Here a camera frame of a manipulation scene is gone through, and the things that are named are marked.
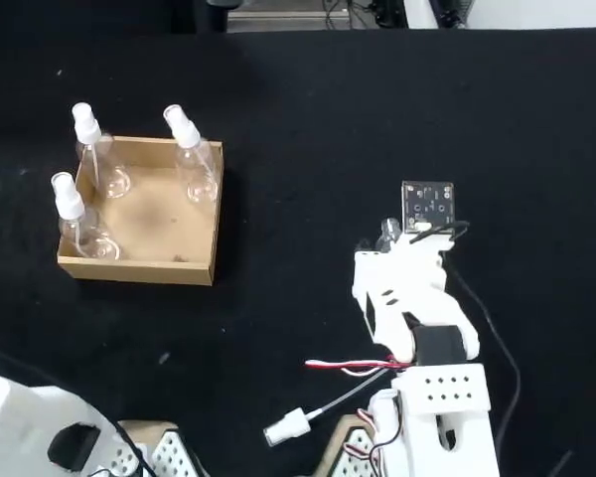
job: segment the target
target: white spray nozzle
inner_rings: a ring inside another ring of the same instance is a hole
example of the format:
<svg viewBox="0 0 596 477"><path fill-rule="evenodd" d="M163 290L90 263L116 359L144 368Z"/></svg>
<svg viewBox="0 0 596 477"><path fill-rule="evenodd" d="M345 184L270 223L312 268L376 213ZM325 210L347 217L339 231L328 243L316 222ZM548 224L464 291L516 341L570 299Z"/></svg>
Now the white spray nozzle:
<svg viewBox="0 0 596 477"><path fill-rule="evenodd" d="M92 114L92 108L85 102L73 106L73 119L75 121L75 134L77 140L86 145L94 144L101 137L99 123Z"/></svg>
<svg viewBox="0 0 596 477"><path fill-rule="evenodd" d="M195 147L201 142L201 133L195 123L188 119L179 104L171 104L163 111L163 117L172 130L177 144L184 149Z"/></svg>
<svg viewBox="0 0 596 477"><path fill-rule="evenodd" d="M56 207L62 219L74 221L84 214L83 200L71 174L59 172L51 178L51 185L56 193Z"/></svg>

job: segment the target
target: cardboard piece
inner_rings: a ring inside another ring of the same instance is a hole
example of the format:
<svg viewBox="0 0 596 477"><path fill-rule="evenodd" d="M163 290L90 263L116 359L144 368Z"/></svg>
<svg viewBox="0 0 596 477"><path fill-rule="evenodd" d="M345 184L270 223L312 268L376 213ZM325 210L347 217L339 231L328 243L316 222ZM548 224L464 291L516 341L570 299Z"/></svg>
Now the cardboard piece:
<svg viewBox="0 0 596 477"><path fill-rule="evenodd" d="M222 145L211 144L219 195L215 204L198 206L188 201L177 177L174 140L115 137L114 152L127 164L132 190L122 198L101 198L81 168L75 183L101 213L122 257L82 258L62 238L58 264L73 278L211 285L224 170Z"/></svg>

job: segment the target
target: black cloth surface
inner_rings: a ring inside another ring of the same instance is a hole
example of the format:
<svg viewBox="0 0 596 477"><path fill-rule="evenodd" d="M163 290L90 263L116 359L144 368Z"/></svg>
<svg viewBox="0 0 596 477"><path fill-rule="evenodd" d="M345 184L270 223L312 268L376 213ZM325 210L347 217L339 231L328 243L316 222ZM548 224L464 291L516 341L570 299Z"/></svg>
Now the black cloth surface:
<svg viewBox="0 0 596 477"><path fill-rule="evenodd" d="M56 266L49 180L76 168L78 100L143 136L168 136L161 112L179 102L224 142L214 287L79 283ZM377 357L353 251L400 215L402 179L456 184L472 227L451 256L521 366L502 475L543 476L567 450L561 477L596 475L596 31L0 48L0 350L116 417L177 422L213 476L308 473L371 392L277 448L262 429L357 382L305 359ZM511 370L449 289L479 330L496 428Z"/></svg>

